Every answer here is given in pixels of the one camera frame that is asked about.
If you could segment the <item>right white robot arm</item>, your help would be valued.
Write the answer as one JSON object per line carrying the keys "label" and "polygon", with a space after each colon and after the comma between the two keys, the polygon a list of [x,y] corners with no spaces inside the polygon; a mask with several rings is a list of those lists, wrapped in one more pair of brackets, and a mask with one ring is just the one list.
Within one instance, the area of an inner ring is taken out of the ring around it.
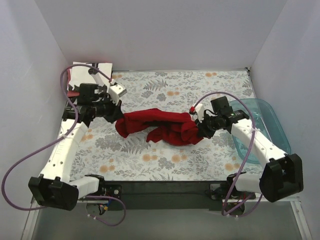
{"label": "right white robot arm", "polygon": [[248,109],[234,110],[225,96],[212,100],[211,105],[212,110],[205,109],[200,102],[190,108],[196,116],[199,136],[210,139],[216,131],[226,130],[247,147],[247,153],[253,154],[263,168],[262,174],[240,171],[229,175],[226,198],[256,193],[274,203],[303,191],[303,164],[297,154],[288,154],[264,136]]}

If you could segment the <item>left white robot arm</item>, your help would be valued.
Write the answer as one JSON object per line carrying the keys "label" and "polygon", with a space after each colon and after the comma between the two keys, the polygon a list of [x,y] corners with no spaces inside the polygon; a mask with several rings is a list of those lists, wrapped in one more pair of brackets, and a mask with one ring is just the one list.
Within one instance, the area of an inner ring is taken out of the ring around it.
{"label": "left white robot arm", "polygon": [[80,142],[95,118],[114,123],[123,117],[121,96],[127,90],[120,84],[101,86],[82,83],[78,95],[70,97],[62,114],[59,142],[54,146],[39,176],[31,177],[28,187],[40,206],[71,211],[78,199],[91,195],[95,200],[106,196],[104,178],[87,175],[71,180],[71,169]]}

